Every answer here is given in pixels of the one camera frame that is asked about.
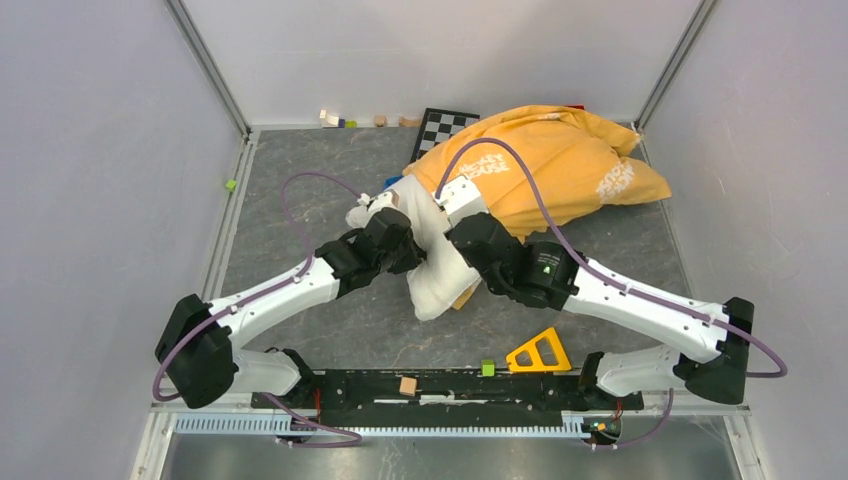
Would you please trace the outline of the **white pillow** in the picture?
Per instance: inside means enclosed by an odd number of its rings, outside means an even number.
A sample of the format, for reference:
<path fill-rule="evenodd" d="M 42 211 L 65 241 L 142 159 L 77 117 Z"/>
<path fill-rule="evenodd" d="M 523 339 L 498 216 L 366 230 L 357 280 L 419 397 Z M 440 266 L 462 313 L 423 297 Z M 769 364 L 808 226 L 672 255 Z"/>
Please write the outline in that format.
<path fill-rule="evenodd" d="M 481 279 L 445 237 L 449 222 L 432 194 L 413 175 L 394 183 L 385 193 L 409 218 L 414 241 L 426 254 L 421 264 L 406 273 L 415 317 L 429 321 L 462 308 Z"/>

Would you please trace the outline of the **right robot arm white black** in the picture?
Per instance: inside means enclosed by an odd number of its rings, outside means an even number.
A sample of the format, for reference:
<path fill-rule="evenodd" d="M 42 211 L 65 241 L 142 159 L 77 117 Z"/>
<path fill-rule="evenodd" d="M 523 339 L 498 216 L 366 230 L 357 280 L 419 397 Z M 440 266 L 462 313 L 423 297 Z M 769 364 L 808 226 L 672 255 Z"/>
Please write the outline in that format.
<path fill-rule="evenodd" d="M 487 213 L 465 218 L 446 238 L 494 295 L 596 317 L 659 341 L 625 354 L 589 354 L 577 382 L 585 405 L 602 408 L 615 397 L 676 388 L 715 403 L 743 402 L 750 301 L 701 302 L 635 282 L 557 242 L 523 244 Z"/>

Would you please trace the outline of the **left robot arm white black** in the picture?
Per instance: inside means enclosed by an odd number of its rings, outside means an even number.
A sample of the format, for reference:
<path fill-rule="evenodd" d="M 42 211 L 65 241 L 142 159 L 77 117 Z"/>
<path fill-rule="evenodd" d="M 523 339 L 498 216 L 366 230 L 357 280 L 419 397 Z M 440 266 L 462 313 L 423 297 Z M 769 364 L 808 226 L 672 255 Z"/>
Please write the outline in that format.
<path fill-rule="evenodd" d="M 247 343 L 282 321 L 369 286 L 380 274 L 406 273 L 424 259 L 410 219 L 383 208 L 316 249 L 297 267 L 229 297 L 177 301 L 154 356 L 160 370 L 154 397 L 207 407 L 228 393 L 268 393 L 290 407 L 306 405 L 314 381 L 297 356 L 246 350 Z"/>

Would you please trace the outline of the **blue yellow pillowcase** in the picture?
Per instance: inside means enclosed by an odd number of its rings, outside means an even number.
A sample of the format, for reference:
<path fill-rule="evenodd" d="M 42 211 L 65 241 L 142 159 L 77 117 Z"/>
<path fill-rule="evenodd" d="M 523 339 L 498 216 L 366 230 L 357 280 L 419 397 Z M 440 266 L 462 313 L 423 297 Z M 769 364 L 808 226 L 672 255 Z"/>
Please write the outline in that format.
<path fill-rule="evenodd" d="M 528 105 L 482 119 L 407 166 L 432 195 L 443 177 L 465 175 L 509 233 L 525 240 L 548 224 L 537 188 L 558 226 L 607 205 L 665 200 L 667 180 L 631 153 L 635 131 L 585 110 Z"/>

